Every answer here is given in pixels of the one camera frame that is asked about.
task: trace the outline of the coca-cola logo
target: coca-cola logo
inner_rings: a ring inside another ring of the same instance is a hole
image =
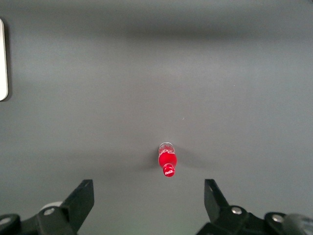
[[[165,175],[169,175],[169,174],[172,174],[172,173],[174,173],[174,171],[173,170],[169,170],[169,171],[166,171],[164,174]]]

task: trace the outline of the black bracket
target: black bracket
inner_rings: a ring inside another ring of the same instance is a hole
[[[83,180],[59,207],[42,209],[22,222],[17,214],[0,216],[0,235],[76,235],[93,204],[93,182]]]
[[[210,218],[197,235],[283,235],[283,213],[271,212],[260,219],[226,201],[215,180],[205,180],[204,205]]]

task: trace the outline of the red bottle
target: red bottle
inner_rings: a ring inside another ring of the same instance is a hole
[[[173,145],[169,142],[162,143],[158,149],[158,163],[163,168],[163,173],[167,177],[175,174],[177,158]]]

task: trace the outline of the metal bolt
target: metal bolt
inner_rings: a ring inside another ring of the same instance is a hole
[[[242,214],[243,211],[239,208],[239,207],[233,207],[231,209],[231,211],[234,213],[234,214]]]
[[[0,220],[0,225],[6,224],[6,223],[9,223],[9,222],[11,222],[11,218],[10,217],[4,218],[4,219]]]
[[[52,214],[52,213],[54,213],[54,208],[50,208],[50,209],[46,210],[46,211],[44,212],[44,215],[50,215],[50,214]]]
[[[284,218],[278,214],[274,214],[272,219],[277,223],[282,223],[284,221]]]

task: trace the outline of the white object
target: white object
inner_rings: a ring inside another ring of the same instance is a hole
[[[8,79],[6,73],[4,25],[0,19],[0,101],[8,95]]]
[[[43,209],[46,209],[48,207],[60,207],[60,205],[62,204],[63,202],[51,202],[47,205],[44,205],[40,210],[42,211]]]

